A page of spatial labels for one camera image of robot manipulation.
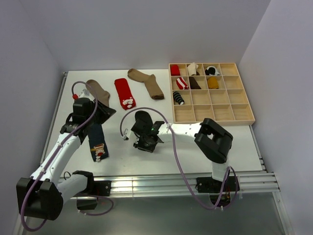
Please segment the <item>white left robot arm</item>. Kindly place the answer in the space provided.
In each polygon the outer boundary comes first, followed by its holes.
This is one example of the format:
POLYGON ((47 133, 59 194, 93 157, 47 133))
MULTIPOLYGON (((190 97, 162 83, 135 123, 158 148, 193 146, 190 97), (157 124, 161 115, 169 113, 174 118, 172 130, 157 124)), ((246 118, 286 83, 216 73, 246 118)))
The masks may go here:
POLYGON ((57 142, 44 162, 28 178, 16 185, 19 213, 44 220, 55 220, 63 205, 75 195, 95 192, 93 173, 77 170, 64 182, 60 176, 72 155, 80 148, 95 124, 103 124, 116 110, 89 98, 74 101, 72 112, 61 127, 57 142))

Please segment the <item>black white striped sock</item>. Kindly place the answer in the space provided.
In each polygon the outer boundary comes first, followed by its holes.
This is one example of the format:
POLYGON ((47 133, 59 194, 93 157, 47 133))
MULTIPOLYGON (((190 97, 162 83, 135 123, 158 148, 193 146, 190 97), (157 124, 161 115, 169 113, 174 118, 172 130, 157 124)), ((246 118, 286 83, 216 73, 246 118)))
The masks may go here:
POLYGON ((182 98, 181 94, 177 91, 173 92, 173 101, 174 101, 174 104, 176 104, 176 105, 184 105, 185 104, 185 101, 182 98))

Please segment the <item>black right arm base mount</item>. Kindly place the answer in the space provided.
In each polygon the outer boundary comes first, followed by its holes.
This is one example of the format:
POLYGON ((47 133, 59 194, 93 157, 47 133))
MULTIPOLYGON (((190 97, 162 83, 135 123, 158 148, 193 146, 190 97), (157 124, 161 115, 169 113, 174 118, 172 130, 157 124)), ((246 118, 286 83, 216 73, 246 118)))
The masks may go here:
MULTIPOLYGON (((198 193, 209 193, 210 201, 214 205, 218 201, 220 189, 222 186, 222 182, 214 180, 212 177, 198 177, 196 178, 196 186, 195 189, 198 193)), ((217 205, 218 208, 224 208, 228 206, 231 201, 231 193, 239 193, 240 185, 238 182, 238 178, 235 176, 228 176, 224 187, 221 199, 217 205)))

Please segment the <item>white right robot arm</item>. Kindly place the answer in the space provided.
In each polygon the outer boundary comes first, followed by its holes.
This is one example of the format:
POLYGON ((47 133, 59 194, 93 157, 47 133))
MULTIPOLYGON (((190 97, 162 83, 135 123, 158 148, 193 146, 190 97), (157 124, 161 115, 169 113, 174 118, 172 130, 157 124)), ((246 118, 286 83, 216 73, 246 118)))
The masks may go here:
POLYGON ((194 142, 204 156, 212 162, 212 187, 221 191, 228 186, 225 176, 229 170, 228 153, 233 136, 210 118, 193 124, 170 124, 156 121, 153 124, 136 120, 131 128, 136 136, 134 147, 149 153, 154 152, 158 143, 176 140, 194 142))

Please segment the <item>long black sock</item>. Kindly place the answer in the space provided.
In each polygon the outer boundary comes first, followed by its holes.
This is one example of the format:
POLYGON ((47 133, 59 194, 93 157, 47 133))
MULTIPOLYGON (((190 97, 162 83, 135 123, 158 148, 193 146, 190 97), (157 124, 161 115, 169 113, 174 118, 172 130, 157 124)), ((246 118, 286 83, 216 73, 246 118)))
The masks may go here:
POLYGON ((140 120, 144 122, 149 128, 153 126, 153 121, 149 113, 143 110, 139 110, 135 113, 135 121, 140 120))

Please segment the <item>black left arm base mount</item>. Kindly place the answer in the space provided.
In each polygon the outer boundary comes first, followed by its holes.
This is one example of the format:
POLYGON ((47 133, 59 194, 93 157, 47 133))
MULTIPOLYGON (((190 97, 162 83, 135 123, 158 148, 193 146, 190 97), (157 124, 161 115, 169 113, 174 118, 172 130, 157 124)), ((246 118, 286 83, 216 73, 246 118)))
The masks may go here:
MULTIPOLYGON (((93 173, 88 171, 81 171, 77 170, 70 174, 70 178, 72 178, 72 175, 83 175, 87 177, 87 188, 80 192, 79 196, 109 196, 111 192, 111 181, 109 180, 100 180, 96 181, 94 179, 93 173)), ((97 206, 99 199, 77 199, 76 206, 77 209, 81 211, 88 211, 88 210, 94 210, 97 206)))

